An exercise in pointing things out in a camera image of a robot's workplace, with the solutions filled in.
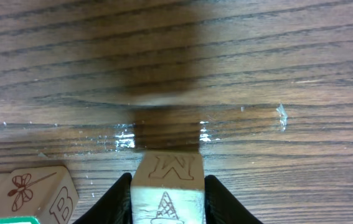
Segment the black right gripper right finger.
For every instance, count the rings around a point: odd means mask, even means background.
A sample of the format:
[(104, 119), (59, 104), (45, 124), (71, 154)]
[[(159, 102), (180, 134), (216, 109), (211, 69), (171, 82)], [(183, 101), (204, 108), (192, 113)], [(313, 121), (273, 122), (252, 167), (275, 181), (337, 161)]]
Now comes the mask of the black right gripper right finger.
[(205, 177), (206, 224), (263, 224), (214, 175)]

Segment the green number 4 block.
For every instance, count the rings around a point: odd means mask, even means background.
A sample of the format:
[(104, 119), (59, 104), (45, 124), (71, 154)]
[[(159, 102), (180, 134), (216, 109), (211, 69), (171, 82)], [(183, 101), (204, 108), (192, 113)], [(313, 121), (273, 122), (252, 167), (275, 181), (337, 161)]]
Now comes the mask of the green number 4 block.
[(0, 185), (0, 223), (68, 223), (78, 200), (64, 166), (14, 170)]

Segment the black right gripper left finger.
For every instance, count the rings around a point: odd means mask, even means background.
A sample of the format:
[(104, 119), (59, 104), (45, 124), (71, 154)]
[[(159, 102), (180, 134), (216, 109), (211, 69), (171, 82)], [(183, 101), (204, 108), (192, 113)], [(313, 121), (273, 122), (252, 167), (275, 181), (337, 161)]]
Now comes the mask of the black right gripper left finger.
[(85, 214), (73, 224), (132, 224), (132, 175), (124, 173)]

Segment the blue-sided wooden block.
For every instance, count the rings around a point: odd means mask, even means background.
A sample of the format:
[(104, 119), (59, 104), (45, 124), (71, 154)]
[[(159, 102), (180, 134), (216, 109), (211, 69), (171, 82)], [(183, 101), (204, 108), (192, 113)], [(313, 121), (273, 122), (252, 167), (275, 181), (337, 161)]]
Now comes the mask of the blue-sided wooden block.
[(205, 222), (204, 168), (198, 152), (147, 152), (130, 192), (133, 223)]

